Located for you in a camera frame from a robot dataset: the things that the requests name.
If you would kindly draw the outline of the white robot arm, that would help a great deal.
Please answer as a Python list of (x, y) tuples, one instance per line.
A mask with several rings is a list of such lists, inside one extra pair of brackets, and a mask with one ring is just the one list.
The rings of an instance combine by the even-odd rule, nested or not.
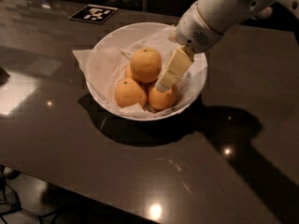
[(166, 92), (189, 69), (193, 58), (214, 47), (235, 24), (278, 2), (299, 19), (299, 0), (197, 0), (174, 30), (179, 47), (174, 50), (155, 88)]

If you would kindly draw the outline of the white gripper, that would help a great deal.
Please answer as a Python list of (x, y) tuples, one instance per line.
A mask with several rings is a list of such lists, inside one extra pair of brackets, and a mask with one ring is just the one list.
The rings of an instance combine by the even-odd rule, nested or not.
[(166, 68), (158, 78), (155, 88), (159, 92), (167, 92), (194, 62), (194, 53), (209, 51), (223, 37), (223, 34), (213, 31), (204, 21), (193, 3), (180, 18), (175, 34), (181, 45), (174, 50)]

